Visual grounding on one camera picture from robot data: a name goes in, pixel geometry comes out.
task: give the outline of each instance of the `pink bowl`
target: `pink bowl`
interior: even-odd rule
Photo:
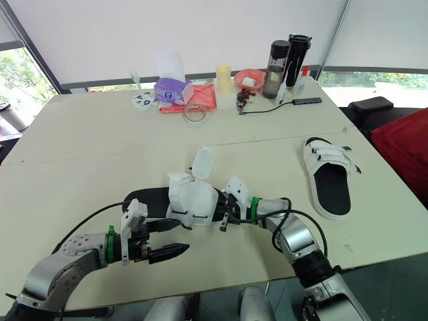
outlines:
[[[235,83],[236,86],[243,89],[251,90],[252,92],[256,92],[260,90],[261,87],[263,87],[265,83],[265,72],[261,72],[260,70],[255,69],[244,69],[238,72],[235,76]],[[245,77],[253,78],[255,80],[254,87],[246,86],[242,84],[242,81]]]

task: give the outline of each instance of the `window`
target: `window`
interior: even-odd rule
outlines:
[[[0,103],[10,103],[31,124],[57,92],[25,48],[0,51]],[[0,117],[0,135],[17,131]]]
[[[339,107],[384,96],[395,107],[426,108],[428,75],[389,72],[322,72],[320,86]]]
[[[156,82],[142,83],[142,89],[153,89]],[[88,88],[89,92],[115,92],[117,90],[137,90],[136,84],[111,85],[111,86],[96,86]]]
[[[212,84],[214,78],[192,79],[194,85]],[[145,82],[141,84],[142,89],[153,89],[156,82]],[[135,90],[138,89],[135,84],[97,86],[88,88],[89,92],[114,92],[116,90]]]

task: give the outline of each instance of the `white table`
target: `white table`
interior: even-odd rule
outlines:
[[[321,96],[315,83],[310,83],[308,92],[307,97]],[[167,172],[186,171],[202,144],[215,154],[209,183],[221,189],[231,175],[239,175],[251,195],[289,197],[293,208],[311,214],[322,226],[333,265],[353,268],[428,250],[425,208],[325,96],[321,106],[289,106],[264,115],[216,111],[206,123],[190,126],[180,115],[135,112],[129,106],[133,94],[56,98],[0,167],[2,292],[18,293],[34,264],[90,213],[121,201],[131,191],[167,186]],[[270,106],[255,103],[250,107]],[[70,122],[50,135],[47,128],[60,129],[52,124],[53,119]],[[157,133],[152,139],[148,137],[151,130]],[[345,220],[325,219],[311,206],[302,145],[314,135],[351,146],[351,156],[363,171],[351,180],[352,209]],[[50,147],[36,145],[45,139]],[[107,231],[109,224],[119,226],[119,209],[97,216],[79,232]],[[308,223],[308,227],[319,237],[313,225]],[[227,233],[220,232],[218,224],[154,233],[150,237],[153,248],[173,242],[191,247],[166,262],[126,267],[115,263],[94,272],[72,294],[67,309],[292,277],[291,266],[272,247],[270,237],[269,231],[253,225],[230,225]],[[0,298],[2,315],[11,301]]]

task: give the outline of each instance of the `black insole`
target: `black insole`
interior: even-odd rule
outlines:
[[[306,145],[319,137],[312,137],[306,141]],[[325,163],[314,175],[318,201],[321,206],[331,214],[345,215],[350,211],[350,197],[346,169],[343,166]]]
[[[157,187],[154,189],[140,189],[138,191],[131,192],[128,196],[125,197],[124,201],[131,201],[132,199],[138,199],[138,202],[144,203],[147,205],[148,216],[155,217],[165,217],[167,214],[167,209],[169,206],[169,197],[168,197],[168,187]],[[213,221],[221,221],[225,214],[225,202],[226,197],[218,189],[216,191],[219,193],[219,199],[217,201],[217,206],[215,208]],[[122,205],[122,212],[125,212],[128,204]]]

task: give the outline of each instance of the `red cloth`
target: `red cloth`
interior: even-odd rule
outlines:
[[[213,84],[193,85],[193,92],[194,94],[187,102],[186,106],[191,104],[202,104],[208,111],[216,109],[217,105],[215,104]],[[173,104],[171,107],[162,107],[159,108],[159,110],[164,114],[171,114],[174,112],[184,112],[185,106]]]
[[[371,139],[428,208],[428,108],[372,131]]]

